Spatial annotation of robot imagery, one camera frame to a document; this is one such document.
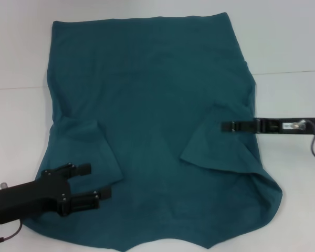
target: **cable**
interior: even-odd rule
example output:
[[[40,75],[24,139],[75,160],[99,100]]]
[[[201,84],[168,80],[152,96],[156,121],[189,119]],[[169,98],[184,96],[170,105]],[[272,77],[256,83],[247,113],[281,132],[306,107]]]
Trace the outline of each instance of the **cable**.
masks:
[[[21,229],[22,229],[22,221],[20,220],[20,225],[19,225],[19,228],[17,229],[17,231],[6,238],[0,237],[0,243],[3,243],[9,239],[12,239],[14,236],[16,236],[21,231]]]
[[[314,144],[315,144],[315,124],[310,121],[310,120],[305,120],[307,123],[309,123],[312,127],[313,127],[313,131],[314,131],[314,137],[313,140],[311,140],[311,145],[310,145],[310,150],[311,153],[313,154],[313,156],[315,157],[315,151],[314,151]]]

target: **teal cloth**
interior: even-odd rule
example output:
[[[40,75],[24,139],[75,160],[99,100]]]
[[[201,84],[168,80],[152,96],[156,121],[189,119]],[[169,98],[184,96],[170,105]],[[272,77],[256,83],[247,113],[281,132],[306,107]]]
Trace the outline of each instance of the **teal cloth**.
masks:
[[[25,221],[40,234],[125,251],[176,238],[206,248],[263,227],[282,197],[251,134],[255,82],[228,15],[54,22],[54,124],[40,172],[92,164],[74,192],[112,185],[100,209]]]

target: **white surface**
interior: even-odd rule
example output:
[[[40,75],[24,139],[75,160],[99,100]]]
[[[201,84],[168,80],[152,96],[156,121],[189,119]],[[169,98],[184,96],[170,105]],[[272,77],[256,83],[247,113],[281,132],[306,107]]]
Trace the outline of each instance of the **white surface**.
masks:
[[[42,86],[55,20],[222,12],[253,74],[315,70],[315,0],[0,0],[0,88]]]
[[[0,0],[0,183],[32,180],[46,149],[51,99],[44,81],[53,20],[213,15],[228,12],[253,74],[315,71],[315,0]],[[315,117],[315,72],[256,75],[259,117]],[[266,227],[213,252],[315,252],[315,159],[311,136],[261,135],[265,169],[284,191]],[[18,224],[0,226],[0,236]],[[0,252],[106,251],[40,236],[24,227]],[[131,252],[206,251],[178,240],[142,244]]]

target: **fabric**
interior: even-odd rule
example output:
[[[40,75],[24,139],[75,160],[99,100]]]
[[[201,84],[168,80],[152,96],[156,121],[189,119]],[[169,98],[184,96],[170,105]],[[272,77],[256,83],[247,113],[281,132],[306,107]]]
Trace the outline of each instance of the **fabric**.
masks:
[[[252,134],[255,82],[226,13],[54,22],[48,85],[54,125],[40,171],[92,164],[74,192],[112,185],[100,209],[29,228],[125,251],[162,238],[206,248],[263,227],[282,196]]]

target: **green towel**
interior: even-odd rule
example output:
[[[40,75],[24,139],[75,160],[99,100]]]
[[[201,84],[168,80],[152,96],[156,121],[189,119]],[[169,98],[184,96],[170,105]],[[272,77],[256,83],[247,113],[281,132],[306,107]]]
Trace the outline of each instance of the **green towel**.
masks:
[[[54,22],[54,124],[40,171],[92,164],[73,192],[112,185],[100,209],[25,221],[67,242],[125,251],[162,238],[206,248],[263,227],[282,197],[252,134],[255,82],[226,13]]]

